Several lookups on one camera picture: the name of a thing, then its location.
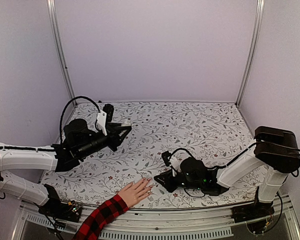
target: white metal grate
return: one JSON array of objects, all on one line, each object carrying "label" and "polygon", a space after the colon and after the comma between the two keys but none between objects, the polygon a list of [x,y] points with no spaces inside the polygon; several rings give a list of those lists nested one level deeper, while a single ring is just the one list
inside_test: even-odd
[{"label": "white metal grate", "polygon": [[101,240],[212,240],[233,236],[231,228],[180,233],[135,233],[103,230]]}]

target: black cable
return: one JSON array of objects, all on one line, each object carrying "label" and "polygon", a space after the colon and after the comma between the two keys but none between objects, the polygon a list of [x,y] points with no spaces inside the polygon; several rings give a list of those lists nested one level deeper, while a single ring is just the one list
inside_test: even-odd
[{"label": "black cable", "polygon": [[269,232],[270,230],[274,229],[274,227],[279,223],[280,218],[281,218],[281,215],[282,215],[282,212],[283,212],[283,209],[284,209],[284,203],[283,203],[283,201],[282,201],[282,198],[281,198],[279,192],[277,192],[276,195],[279,197],[280,202],[281,202],[281,210],[280,210],[280,214],[279,214],[279,217],[278,217],[277,221],[275,222],[275,224],[273,224],[273,226],[272,226],[271,228],[269,228],[269,229],[267,229],[266,231],[264,231],[264,232],[263,232],[264,234],[267,233],[267,232]]},{"label": "black cable", "polygon": [[88,100],[89,102],[91,102],[95,107],[96,109],[98,109],[98,113],[100,113],[100,109],[99,109],[99,106],[96,104],[95,101],[93,101],[92,99],[90,99],[89,97],[87,96],[76,96],[74,98],[72,98],[70,101],[68,101],[68,103],[65,105],[63,111],[62,111],[62,114],[61,114],[61,117],[60,117],[60,124],[59,124],[59,134],[60,134],[60,145],[62,147],[63,145],[63,139],[62,139],[62,120],[64,118],[64,115],[65,115],[65,112],[67,110],[67,107],[74,101],[74,100],[77,100],[77,99],[85,99],[85,100]]},{"label": "black cable", "polygon": [[173,155],[175,155],[176,152],[178,152],[178,151],[185,151],[187,154],[190,155],[190,157],[195,158],[195,157],[191,154],[191,152],[189,152],[187,149],[180,147],[180,148],[177,148],[176,150],[173,151],[173,153],[172,153],[171,156],[169,157],[169,161],[170,161],[170,159],[173,157]]},{"label": "black cable", "polygon": [[300,156],[300,149],[299,148],[283,146],[283,145],[280,145],[280,144],[277,144],[277,143],[274,143],[274,142],[271,142],[271,141],[258,141],[257,142],[257,144],[261,144],[261,143],[270,144],[270,145],[274,145],[274,146],[277,146],[277,147],[298,151],[299,152],[298,155]]},{"label": "black cable", "polygon": [[1,199],[1,200],[4,200],[5,198],[6,198],[6,194],[3,193],[3,196],[0,196],[0,199]]},{"label": "black cable", "polygon": [[248,151],[250,148],[252,148],[256,144],[257,144],[257,142],[252,143],[245,150],[243,150],[237,156],[235,156],[231,161],[229,161],[225,166],[222,166],[222,168],[228,167],[230,164],[232,164],[234,161],[236,161],[242,154],[244,154],[246,151]]},{"label": "black cable", "polygon": [[293,172],[291,173],[291,175],[295,178],[299,177],[299,169],[296,170],[296,175]]},{"label": "black cable", "polygon": [[27,151],[36,151],[36,152],[55,152],[55,149],[48,148],[36,148],[28,146],[0,146],[0,150],[27,150]]},{"label": "black cable", "polygon": [[48,219],[48,221],[50,222],[50,224],[53,226],[54,231],[55,231],[55,236],[56,236],[59,240],[65,240],[65,239],[61,236],[61,234],[60,234],[59,230],[57,229],[56,225],[55,225],[55,224],[51,221],[51,219],[45,214],[45,211],[43,211],[43,210],[41,209],[41,207],[40,207],[38,204],[36,204],[36,203],[34,203],[34,204],[41,210],[41,212],[43,213],[43,215],[46,217],[46,219]]},{"label": "black cable", "polygon": [[203,197],[206,196],[205,193],[203,193],[203,194],[204,194],[203,196],[192,196],[192,195],[190,195],[190,194],[187,192],[187,190],[186,190],[185,188],[184,188],[183,190],[185,191],[186,194],[188,194],[188,195],[189,195],[190,197],[192,197],[192,198],[199,198],[199,199],[201,199],[201,198],[203,198]]}]

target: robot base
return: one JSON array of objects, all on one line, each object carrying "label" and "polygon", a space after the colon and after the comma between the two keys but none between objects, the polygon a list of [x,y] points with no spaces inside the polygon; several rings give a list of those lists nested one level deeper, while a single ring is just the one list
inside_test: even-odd
[{"label": "robot base", "polygon": [[[232,218],[235,223],[241,223],[245,221],[250,221],[258,218],[264,218],[269,215],[273,215],[275,210],[273,208],[273,203],[262,203],[258,201],[258,192],[259,187],[255,193],[254,203],[243,205],[243,206],[235,206],[231,209]],[[247,223],[248,230],[255,234],[263,234],[266,229],[267,220],[262,219],[260,221]]]},{"label": "robot base", "polygon": [[78,223],[82,213],[81,205],[70,201],[62,203],[53,186],[44,185],[48,190],[49,200],[43,206],[39,207],[39,213],[47,216]]}]

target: white bracket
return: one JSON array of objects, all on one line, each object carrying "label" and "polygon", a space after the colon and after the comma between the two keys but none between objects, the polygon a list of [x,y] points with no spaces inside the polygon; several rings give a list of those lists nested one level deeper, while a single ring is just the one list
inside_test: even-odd
[{"label": "white bracket", "polygon": [[107,130],[106,130],[106,121],[107,121],[107,114],[105,111],[100,110],[98,113],[98,116],[96,117],[96,125],[98,130],[102,130],[103,134],[107,136]]}]

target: floral tablecloth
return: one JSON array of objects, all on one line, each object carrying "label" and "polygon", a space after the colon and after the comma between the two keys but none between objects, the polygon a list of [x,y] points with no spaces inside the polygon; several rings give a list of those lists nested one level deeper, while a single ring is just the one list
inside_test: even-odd
[{"label": "floral tablecloth", "polygon": [[[132,131],[116,152],[105,148],[71,171],[47,171],[41,183],[54,186],[62,199],[99,205],[131,181],[166,171],[161,153],[167,150],[187,148],[206,166],[212,167],[226,164],[252,139],[232,103],[115,102],[112,105],[115,109],[113,122],[128,120],[132,123]],[[72,119],[83,118],[88,127],[94,129],[96,116],[92,104],[82,103]],[[190,197],[183,189],[168,193],[154,181],[153,194],[135,208],[202,208],[251,201],[265,174],[266,168],[259,167],[224,194],[203,198]],[[202,195],[197,191],[190,193]]]}]

